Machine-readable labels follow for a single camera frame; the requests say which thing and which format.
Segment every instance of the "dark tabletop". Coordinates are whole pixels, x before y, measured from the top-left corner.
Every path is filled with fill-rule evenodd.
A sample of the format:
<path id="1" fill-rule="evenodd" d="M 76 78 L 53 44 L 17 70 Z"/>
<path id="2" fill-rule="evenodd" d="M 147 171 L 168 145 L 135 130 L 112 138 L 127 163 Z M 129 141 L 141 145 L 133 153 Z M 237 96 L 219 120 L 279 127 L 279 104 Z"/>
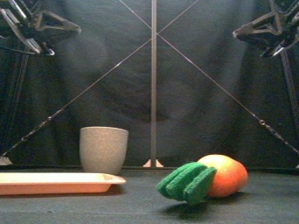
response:
<path id="1" fill-rule="evenodd" d="M 104 193 L 1 196 L 0 224 L 299 223 L 297 175 L 251 171 L 247 186 L 235 195 L 188 206 L 155 190 L 168 173 L 169 170 L 123 170 L 119 176 L 127 183 L 112 185 Z"/>

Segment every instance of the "metal pole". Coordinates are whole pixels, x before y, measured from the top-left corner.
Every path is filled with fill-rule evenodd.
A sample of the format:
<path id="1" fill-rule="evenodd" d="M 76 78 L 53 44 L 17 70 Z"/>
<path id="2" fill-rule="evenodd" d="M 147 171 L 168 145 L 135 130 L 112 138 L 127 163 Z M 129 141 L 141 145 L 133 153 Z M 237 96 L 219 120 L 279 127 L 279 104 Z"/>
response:
<path id="1" fill-rule="evenodd" d="M 156 167 L 156 0 L 152 0 L 151 167 Z"/>

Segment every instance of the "green sponge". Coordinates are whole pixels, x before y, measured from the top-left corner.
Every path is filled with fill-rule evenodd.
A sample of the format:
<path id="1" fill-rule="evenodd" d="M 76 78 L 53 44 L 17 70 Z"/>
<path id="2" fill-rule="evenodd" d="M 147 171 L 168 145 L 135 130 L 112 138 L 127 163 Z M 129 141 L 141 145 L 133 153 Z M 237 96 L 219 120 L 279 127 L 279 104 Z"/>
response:
<path id="1" fill-rule="evenodd" d="M 204 164 L 191 164 L 172 179 L 171 183 L 165 187 L 165 191 L 171 195 L 173 200 L 184 200 L 183 190 L 185 186 L 192 182 L 193 178 L 207 169 Z"/>
<path id="2" fill-rule="evenodd" d="M 171 172 L 171 174 L 168 174 L 165 176 L 165 178 L 163 178 L 163 180 L 160 181 L 160 183 L 156 185 L 156 190 L 157 192 L 168 199 L 172 198 L 172 196 L 169 195 L 169 193 L 165 190 L 165 187 L 169 185 L 169 183 L 172 182 L 172 180 L 176 178 L 176 176 L 183 172 L 184 169 L 187 169 L 191 166 L 196 166 L 196 162 L 184 164 L 183 166 L 180 166 L 176 170 L 173 170 Z"/>
<path id="3" fill-rule="evenodd" d="M 191 206 L 199 204 L 211 188 L 216 174 L 213 167 L 207 168 L 183 190 L 183 197 Z"/>
<path id="4" fill-rule="evenodd" d="M 157 192 L 168 199 L 185 200 L 191 206 L 200 203 L 216 174 L 213 167 L 188 163 L 171 172 L 156 185 Z"/>

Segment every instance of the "cup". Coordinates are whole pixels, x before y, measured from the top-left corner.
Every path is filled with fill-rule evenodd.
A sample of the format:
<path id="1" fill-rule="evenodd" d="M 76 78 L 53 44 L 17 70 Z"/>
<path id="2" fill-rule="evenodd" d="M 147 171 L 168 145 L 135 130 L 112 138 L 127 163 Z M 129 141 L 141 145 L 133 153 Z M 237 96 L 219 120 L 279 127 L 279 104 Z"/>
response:
<path id="1" fill-rule="evenodd" d="M 78 134 L 78 158 L 84 172 L 117 175 L 127 156 L 125 129 L 85 127 Z"/>

